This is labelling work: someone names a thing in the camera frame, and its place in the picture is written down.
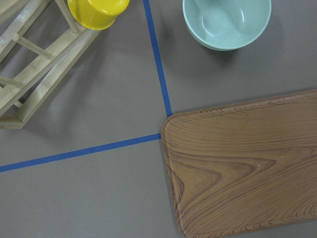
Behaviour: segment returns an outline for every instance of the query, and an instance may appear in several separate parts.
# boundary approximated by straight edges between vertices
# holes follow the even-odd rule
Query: wooden frame
[[[183,236],[317,219],[316,117],[317,89],[169,117],[161,135]]]
[[[5,11],[0,12],[0,23],[25,5],[0,37],[0,62],[17,43],[39,54],[13,79],[0,76],[0,83],[5,85],[0,87],[0,128],[21,129],[97,37],[99,31],[92,31],[75,23],[65,2],[55,0],[70,28],[47,49],[41,49],[25,39],[23,34],[51,0],[31,0],[29,3],[21,0],[0,1],[7,4]],[[47,74],[45,78],[27,100],[23,104],[20,103],[19,99],[45,74]],[[5,113],[13,105],[19,108],[17,113],[13,116],[6,115]]]

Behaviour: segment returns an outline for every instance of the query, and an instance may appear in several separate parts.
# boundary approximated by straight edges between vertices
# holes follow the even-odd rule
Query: light blue bowl
[[[271,0],[183,0],[183,13],[200,44],[230,51],[262,34],[271,15]]]

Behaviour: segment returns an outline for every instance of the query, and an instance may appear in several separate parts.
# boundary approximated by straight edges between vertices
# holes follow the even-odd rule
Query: wooden dowel
[[[43,50],[42,48],[38,47],[34,43],[30,42],[29,40],[25,39],[22,36],[19,36],[18,34],[14,34],[12,36],[12,40],[14,40],[16,43],[19,43],[20,45],[28,48],[29,50],[44,56],[45,58],[49,59],[52,55],[48,53],[47,51]]]
[[[0,83],[9,84],[15,87],[21,86],[21,82],[3,76],[0,76]]]
[[[66,6],[65,2],[63,0],[55,0],[57,6],[59,7],[61,13],[63,14],[63,16],[65,17],[71,31],[73,33],[78,33],[78,29],[75,25],[75,21],[71,15],[71,13],[68,10],[68,7]]]

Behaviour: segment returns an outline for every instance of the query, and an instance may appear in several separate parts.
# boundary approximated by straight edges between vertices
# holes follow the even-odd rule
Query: blue tape
[[[100,145],[100,146],[95,146],[91,148],[86,148],[86,149],[81,149],[81,150],[75,150],[63,154],[58,154],[58,155],[52,155],[52,156],[47,156],[47,157],[42,157],[34,160],[29,160],[29,161],[24,161],[24,162],[19,162],[15,164],[10,164],[10,165],[4,165],[0,166],[0,173],[6,172],[6,171],[11,171],[11,170],[17,170],[21,168],[26,168],[34,165],[40,165],[40,164],[46,164],[54,161],[59,161],[59,160],[65,160],[65,159],[70,159],[78,156],[83,156],[83,155],[88,155],[88,154],[93,154],[93,153],[98,153],[106,150],[112,150],[116,148],[121,148],[121,147],[126,147],[130,145],[136,145],[144,142],[149,142],[153,140],[159,140],[160,134],[153,134],[153,135],[147,135],[143,137],[138,137],[134,139],[129,139],[129,140],[123,140],[119,142],[114,142],[106,145]]]
[[[157,66],[157,71],[158,71],[158,76],[159,76],[158,79],[159,79],[160,88],[161,88],[162,95],[163,95],[165,111],[166,111],[167,117],[169,117],[172,115],[172,108],[170,106],[169,95],[168,95],[168,90],[167,90],[167,86],[166,86],[166,80],[165,80],[165,76],[164,76],[162,61],[161,61],[160,54],[159,54],[159,46],[158,46],[158,41],[157,41],[155,29],[154,29],[154,23],[153,23],[153,18],[152,18],[152,14],[151,14],[149,0],[143,0],[143,5],[144,5],[144,10],[145,10],[145,16],[147,18],[147,23],[148,23],[150,39],[151,39],[154,58],[155,58],[155,63]]]

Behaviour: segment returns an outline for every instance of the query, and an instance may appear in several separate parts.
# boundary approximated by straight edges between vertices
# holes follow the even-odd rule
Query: bowl rim
[[[271,12],[272,12],[272,1],[271,0],[267,0],[268,3],[269,3],[269,10],[268,10],[268,16],[267,16],[267,19],[266,19],[266,23],[264,24],[263,28],[261,29],[261,31],[253,38],[251,39],[250,41],[246,42],[246,43],[243,43],[241,45],[237,45],[236,47],[232,48],[232,47],[219,47],[217,45],[212,45],[211,43],[205,41],[204,39],[202,39],[195,31],[194,29],[192,28],[192,26],[189,24],[189,21],[187,19],[187,16],[186,16],[186,10],[185,10],[185,1],[188,1],[188,0],[183,0],[183,15],[184,15],[184,19],[185,19],[185,22],[186,22],[186,25],[187,27],[189,28],[190,32],[194,35],[195,38],[197,38],[200,43],[202,44],[205,44],[207,46],[210,46],[214,49],[220,49],[220,50],[235,50],[235,49],[238,49],[238,48],[241,48],[241,47],[244,47],[244,46],[247,46],[248,44],[252,43],[253,41],[255,41],[262,33],[263,31],[266,29],[267,25],[268,25],[268,22],[271,18]]]

